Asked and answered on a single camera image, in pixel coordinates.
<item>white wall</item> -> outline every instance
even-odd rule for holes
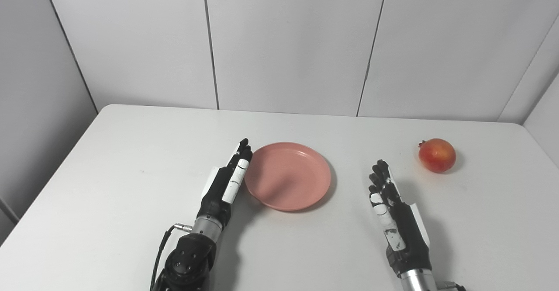
[[[49,0],[0,0],[0,22],[0,197],[21,217],[96,112]]]
[[[528,108],[507,120],[525,118],[546,83],[533,73],[556,68],[524,74],[558,12],[559,0],[385,0],[359,115],[496,121],[518,89]]]
[[[204,0],[52,0],[93,99],[216,108]]]
[[[555,76],[524,126],[559,166],[559,75]]]
[[[99,108],[522,123],[557,68],[559,0],[385,0],[366,82],[383,0],[53,1]]]
[[[539,46],[529,68],[499,116],[499,122],[523,124],[559,72],[559,21]]]
[[[357,114],[382,0],[208,0],[225,110]]]

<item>red fruit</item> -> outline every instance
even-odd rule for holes
[[[456,151],[448,141],[441,138],[423,140],[419,144],[419,159],[429,171],[442,173],[456,162]]]

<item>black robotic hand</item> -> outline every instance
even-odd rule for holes
[[[465,291],[460,285],[444,281],[435,283],[429,260],[429,236],[415,204],[407,205],[400,198],[388,164],[379,160],[372,167],[369,179],[370,200],[388,242],[386,257],[400,278],[404,291]]]
[[[179,223],[164,235],[155,260],[150,291],[207,291],[210,270],[216,257],[216,243],[231,218],[231,204],[252,159],[248,139],[234,150],[227,166],[215,167],[202,193],[194,226]],[[169,254],[157,280],[155,276],[163,248],[173,229],[188,232]]]

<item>white table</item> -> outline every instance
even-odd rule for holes
[[[117,105],[103,109],[0,248],[0,289],[147,291],[163,232],[193,222],[210,168],[245,136],[254,149],[314,148],[333,185],[301,213],[264,208],[242,191],[220,238],[214,291],[400,290],[368,202],[380,158],[419,205],[436,279],[469,291],[555,289],[559,170],[519,125]],[[417,144],[433,137],[458,150],[449,173],[417,159]]]

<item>black cable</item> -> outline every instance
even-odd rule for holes
[[[159,259],[161,258],[161,254],[163,253],[163,249],[165,248],[165,245],[167,244],[167,240],[169,240],[169,237],[171,236],[171,232],[173,232],[174,229],[174,225],[172,227],[170,227],[165,234],[163,235],[163,239],[161,240],[161,244],[159,245],[159,251],[157,252],[157,257],[155,258],[155,265],[153,267],[153,273],[152,273],[152,282],[149,285],[149,290],[153,291],[153,285],[155,284],[155,276],[157,275],[157,267],[159,267]]]

